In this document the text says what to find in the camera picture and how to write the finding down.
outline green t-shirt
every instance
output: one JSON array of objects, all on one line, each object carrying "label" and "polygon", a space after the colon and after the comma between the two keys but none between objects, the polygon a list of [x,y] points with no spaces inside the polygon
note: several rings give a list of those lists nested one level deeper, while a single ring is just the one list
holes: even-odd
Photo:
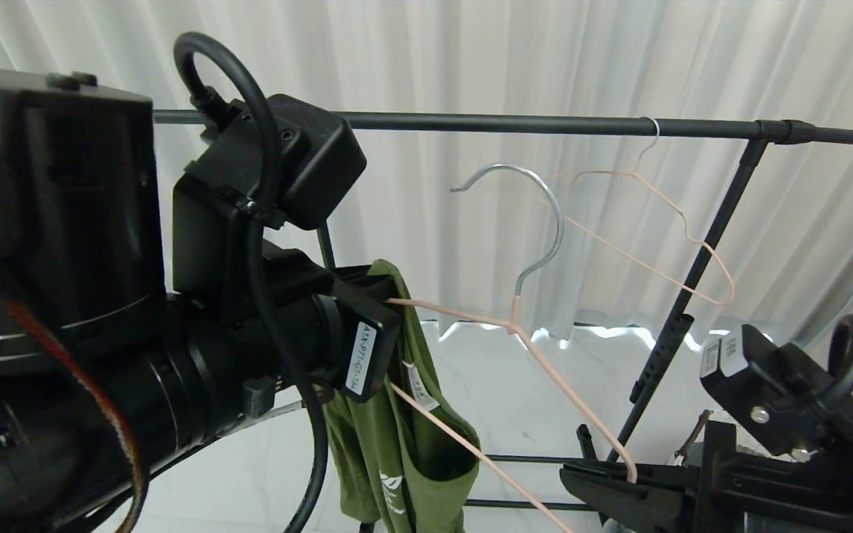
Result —
[{"label": "green t-shirt", "polygon": [[[409,298],[400,271],[387,261],[369,275],[390,275]],[[476,481],[478,459],[390,388],[399,385],[433,415],[480,446],[476,431],[449,407],[416,310],[406,307],[384,387],[366,403],[335,395],[324,406],[331,453],[341,479],[341,511],[382,519],[392,533],[463,532],[463,505]]]}]

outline label sticker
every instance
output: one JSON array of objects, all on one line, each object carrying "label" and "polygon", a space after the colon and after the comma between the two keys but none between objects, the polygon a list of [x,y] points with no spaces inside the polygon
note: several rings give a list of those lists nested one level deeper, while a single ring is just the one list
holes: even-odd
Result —
[{"label": "label sticker", "polygon": [[411,395],[420,404],[420,407],[427,411],[433,411],[433,409],[440,407],[440,402],[437,402],[436,398],[431,397],[427,392],[427,386],[424,385],[423,378],[420,378],[420,369],[417,368],[417,365],[404,361],[404,366],[407,368],[407,374],[410,378]]},{"label": "label sticker", "polygon": [[720,340],[720,370],[726,378],[738,374],[749,366],[745,355],[742,355],[742,333],[731,331]]},{"label": "label sticker", "polygon": [[348,377],[344,385],[356,395],[364,392],[367,383],[367,370],[370,365],[370,352],[373,351],[373,341],[377,338],[377,330],[367,323],[358,324],[358,334],[355,336],[355,347],[351,351],[351,364],[348,366]]},{"label": "label sticker", "polygon": [[700,364],[700,377],[706,378],[720,368],[720,340],[715,340],[706,345],[703,351],[703,361]]}]

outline red cable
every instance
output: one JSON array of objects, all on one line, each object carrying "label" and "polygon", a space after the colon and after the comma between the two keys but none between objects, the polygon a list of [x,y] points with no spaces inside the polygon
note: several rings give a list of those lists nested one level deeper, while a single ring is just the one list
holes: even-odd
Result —
[{"label": "red cable", "polygon": [[133,499],[131,500],[127,516],[118,529],[116,529],[116,533],[130,533],[136,525],[136,521],[140,516],[140,510],[146,499],[142,463],[138,447],[136,446],[136,438],[133,436],[133,430],[121,414],[121,411],[111,401],[111,398],[105,394],[104,390],[101,390],[101,387],[84,371],[84,368],[81,368],[78,361],[75,361],[71,357],[64,344],[35,317],[27,304],[23,301],[6,300],[6,307],[15,320],[19,321],[21,327],[24,327],[24,330],[28,331],[28,334],[33,336],[35,341],[38,341],[48,353],[54,355],[58,363],[67,368],[75,378],[75,381],[78,381],[78,384],[84,387],[84,390],[94,398],[101,413],[111,424],[111,427],[114,428],[116,435],[118,435],[118,442],[121,443],[121,449],[131,465]]}]

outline white floor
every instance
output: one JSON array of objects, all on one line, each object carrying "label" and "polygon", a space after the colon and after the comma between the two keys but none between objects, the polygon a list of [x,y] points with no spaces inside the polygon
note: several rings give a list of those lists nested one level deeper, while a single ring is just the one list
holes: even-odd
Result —
[{"label": "white floor", "polygon": [[[424,325],[436,338],[436,326]],[[599,338],[578,331],[560,349],[548,337],[536,343],[590,406],[617,431],[626,418],[634,379],[649,354],[647,338]],[[502,330],[461,325],[432,342],[444,394],[477,429],[488,453],[578,456],[575,428],[582,415],[552,385],[517,338]],[[629,446],[640,462],[664,462],[686,438],[698,415],[715,407],[698,382],[698,353],[686,347],[671,367]],[[609,446],[595,439],[598,454]],[[304,412],[281,416],[237,433],[198,453],[153,482],[138,533],[281,531],[304,492],[311,436]],[[541,500],[575,502],[558,479],[558,466],[505,465]],[[473,498],[517,499],[518,494],[486,466]],[[355,533],[358,523],[339,509],[338,479],[329,464],[328,483],[306,531]],[[593,513],[560,512],[575,531],[600,531]],[[110,532],[119,518],[109,520]],[[536,510],[466,509],[467,530],[554,531]]]}]

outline black metal rod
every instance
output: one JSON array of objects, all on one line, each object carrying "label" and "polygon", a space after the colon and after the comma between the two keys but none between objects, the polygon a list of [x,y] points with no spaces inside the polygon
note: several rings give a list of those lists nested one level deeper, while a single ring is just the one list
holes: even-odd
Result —
[{"label": "black metal rod", "polygon": [[328,222],[322,222],[318,227],[318,245],[321,247],[321,262],[325,269],[335,269],[335,249],[331,246],[331,232],[328,232]]},{"label": "black metal rod", "polygon": [[[765,141],[765,139],[749,141],[746,144],[746,149],[742,152],[741,158],[739,158],[737,171],[732,176],[729,188],[726,190],[726,194],[720,203],[720,209],[717,209],[717,215],[715,215],[713,223],[710,224],[710,229],[707,230],[706,238],[704,239],[713,249],[720,243],[720,239],[732,218],[732,213],[735,212],[735,208],[739,205],[739,199],[742,198],[742,193],[745,192],[746,186],[749,184],[752,172],[755,171],[755,167],[761,161],[762,154],[765,154],[768,145],[769,142]],[[697,288],[700,278],[703,277],[703,273],[709,263],[710,253],[701,247],[683,284],[690,288]],[[653,398],[654,392],[657,391],[657,385],[663,379],[667,369],[670,368],[670,363],[673,362],[673,357],[677,352],[677,350],[668,351],[658,348],[673,345],[675,342],[683,342],[685,331],[683,334],[680,334],[680,330],[684,328],[681,328],[679,323],[684,321],[684,317],[687,317],[684,315],[684,311],[686,311],[687,304],[690,303],[690,296],[692,295],[689,291],[686,289],[681,290],[680,294],[677,294],[677,299],[674,300],[673,307],[670,308],[670,314],[663,325],[663,330],[657,336],[657,343],[650,352],[650,356],[647,358],[647,365],[644,367],[644,369],[650,369],[651,375],[644,375],[642,373],[638,378],[638,382],[643,381],[643,387],[640,388],[640,394],[634,402],[634,407],[630,409],[630,414],[627,415],[627,419],[623,423],[623,428],[620,429],[620,435],[617,438],[620,444],[626,444],[627,440],[630,439],[630,435],[633,435],[634,428],[637,427],[637,422],[640,421],[640,417],[646,411],[647,405],[650,404],[650,398]],[[610,455],[607,455],[607,460],[616,461],[617,457],[617,452],[612,451]]]},{"label": "black metal rod", "polygon": [[[595,512],[595,507],[586,503],[542,502],[546,509],[553,512]],[[467,507],[495,507],[496,509],[535,509],[531,502],[514,500],[466,500]]]},{"label": "black metal rod", "polygon": [[[368,113],[338,111],[358,130],[488,132],[562,135],[657,135],[647,118],[554,117],[553,115],[461,115],[444,113]],[[153,111],[157,124],[203,124],[199,112],[182,109]],[[816,128],[789,139],[787,121],[701,121],[696,118],[658,118],[660,136],[690,138],[765,138],[771,142],[833,142],[853,144],[853,130]]]},{"label": "black metal rod", "polygon": [[547,463],[547,465],[563,465],[569,461],[578,461],[575,457],[545,457],[541,455],[487,455],[497,463]]}]

